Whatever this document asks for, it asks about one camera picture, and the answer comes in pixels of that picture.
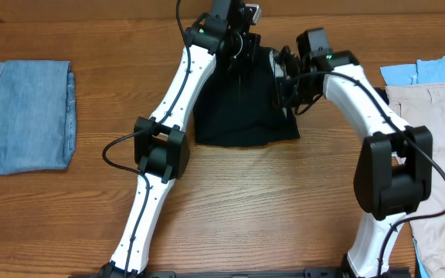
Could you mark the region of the black shorts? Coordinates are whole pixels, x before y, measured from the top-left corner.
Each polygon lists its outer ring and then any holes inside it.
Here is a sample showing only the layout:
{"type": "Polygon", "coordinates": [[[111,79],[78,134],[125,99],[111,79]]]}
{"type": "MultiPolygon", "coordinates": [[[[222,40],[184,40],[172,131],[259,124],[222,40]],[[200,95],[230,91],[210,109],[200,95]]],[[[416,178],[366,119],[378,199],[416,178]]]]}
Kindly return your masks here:
{"type": "Polygon", "coordinates": [[[254,63],[216,67],[193,108],[196,143],[253,147],[300,137],[295,116],[275,100],[283,76],[275,56],[276,49],[260,47],[254,63]]]}

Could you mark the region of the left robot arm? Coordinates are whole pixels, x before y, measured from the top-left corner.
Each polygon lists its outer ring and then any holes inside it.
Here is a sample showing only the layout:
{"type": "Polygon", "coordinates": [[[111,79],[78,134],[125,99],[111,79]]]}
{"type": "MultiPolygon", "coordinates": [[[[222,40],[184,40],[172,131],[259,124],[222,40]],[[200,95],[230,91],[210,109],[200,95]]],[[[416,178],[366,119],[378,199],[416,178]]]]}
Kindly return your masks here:
{"type": "Polygon", "coordinates": [[[186,128],[195,102],[218,64],[252,60],[260,37],[249,29],[261,14],[257,4],[214,1],[210,12],[180,29],[184,46],[173,81],[150,117],[139,117],[129,135],[136,193],[121,240],[99,277],[143,275],[161,208],[189,162],[186,128]]]}

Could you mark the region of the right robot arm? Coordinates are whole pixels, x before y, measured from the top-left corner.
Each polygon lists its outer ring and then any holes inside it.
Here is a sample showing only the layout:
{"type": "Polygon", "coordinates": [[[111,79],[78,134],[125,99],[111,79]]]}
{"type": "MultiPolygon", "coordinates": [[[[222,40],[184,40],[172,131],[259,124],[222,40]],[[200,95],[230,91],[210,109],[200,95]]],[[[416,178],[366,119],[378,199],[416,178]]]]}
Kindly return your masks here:
{"type": "Polygon", "coordinates": [[[362,209],[357,236],[339,267],[315,267],[306,277],[408,277],[389,257],[399,230],[430,197],[433,137],[426,127],[411,127],[391,110],[371,85],[352,52],[334,51],[323,28],[297,37],[298,54],[287,47],[279,64],[278,103],[304,114],[321,97],[331,101],[351,124],[362,148],[353,187],[362,209]]]}

